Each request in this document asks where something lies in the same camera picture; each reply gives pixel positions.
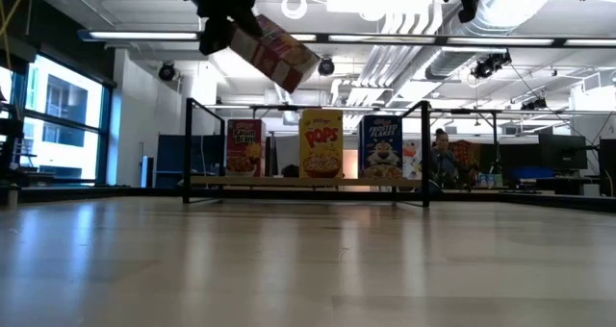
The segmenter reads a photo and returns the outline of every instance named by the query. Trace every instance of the raisin bran cereal box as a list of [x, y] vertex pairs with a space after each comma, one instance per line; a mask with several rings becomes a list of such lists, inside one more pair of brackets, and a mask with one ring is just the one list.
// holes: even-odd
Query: raisin bran cereal box
[[227, 123], [227, 167], [231, 177], [262, 177], [266, 168], [266, 125], [261, 120]]
[[402, 118], [365, 115], [359, 125], [358, 176], [402, 179]]
[[299, 177], [343, 177], [343, 113], [306, 110], [299, 121]]
[[308, 79], [320, 58], [264, 15], [257, 16], [263, 36], [248, 35], [232, 24], [230, 48], [278, 86], [294, 92]]

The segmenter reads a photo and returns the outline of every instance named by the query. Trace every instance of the pops cereal box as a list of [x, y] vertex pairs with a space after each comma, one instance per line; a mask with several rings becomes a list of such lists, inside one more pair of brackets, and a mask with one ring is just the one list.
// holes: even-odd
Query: pops cereal box
[[294, 92], [313, 74], [320, 58], [266, 16], [258, 15], [257, 21], [263, 36], [253, 37], [232, 25], [230, 48], [278, 86]]
[[365, 115], [359, 124], [360, 178], [402, 178], [402, 118]]
[[227, 124], [226, 175], [262, 177], [266, 166], [266, 125], [261, 120], [231, 119]]
[[343, 113], [306, 110], [299, 121], [299, 176], [343, 177]]

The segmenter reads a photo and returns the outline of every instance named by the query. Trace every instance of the wooden floor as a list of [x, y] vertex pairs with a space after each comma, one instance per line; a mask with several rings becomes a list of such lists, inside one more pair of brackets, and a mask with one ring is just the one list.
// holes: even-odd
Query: wooden floor
[[0, 212], [0, 326], [616, 326], [616, 218], [121, 198]]

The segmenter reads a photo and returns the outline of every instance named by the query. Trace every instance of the person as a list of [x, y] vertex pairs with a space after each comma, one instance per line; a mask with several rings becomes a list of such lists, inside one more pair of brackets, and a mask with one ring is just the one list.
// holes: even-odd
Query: person
[[299, 166], [295, 164], [289, 164], [282, 168], [282, 176], [285, 178], [297, 178], [299, 177]]
[[436, 147], [430, 151], [432, 180], [443, 188], [455, 186], [460, 163], [449, 150], [449, 136], [443, 129], [436, 130]]

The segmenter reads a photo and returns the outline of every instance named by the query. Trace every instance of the yellow cereal box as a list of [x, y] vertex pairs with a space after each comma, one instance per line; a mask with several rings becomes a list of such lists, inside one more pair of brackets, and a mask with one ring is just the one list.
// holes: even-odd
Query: yellow cereal box
[[306, 110], [299, 122], [299, 176], [343, 177], [343, 113]]

